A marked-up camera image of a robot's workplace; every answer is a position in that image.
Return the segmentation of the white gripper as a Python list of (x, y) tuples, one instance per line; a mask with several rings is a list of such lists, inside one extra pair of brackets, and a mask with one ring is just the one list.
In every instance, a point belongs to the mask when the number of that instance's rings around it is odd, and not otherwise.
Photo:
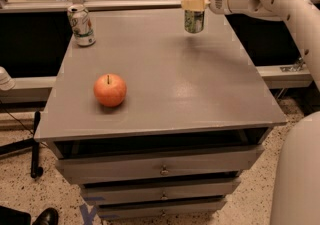
[(181, 0), (181, 7), (186, 11), (203, 12), (207, 6), (215, 14), (231, 13), (228, 0)]

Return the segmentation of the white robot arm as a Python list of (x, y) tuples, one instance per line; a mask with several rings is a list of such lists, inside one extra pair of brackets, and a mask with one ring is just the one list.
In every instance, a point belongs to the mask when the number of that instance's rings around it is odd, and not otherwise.
[[(181, 0), (185, 11), (279, 21), (320, 89), (320, 11), (312, 0)], [(288, 133), (276, 168), (270, 225), (320, 225), (320, 112)]]

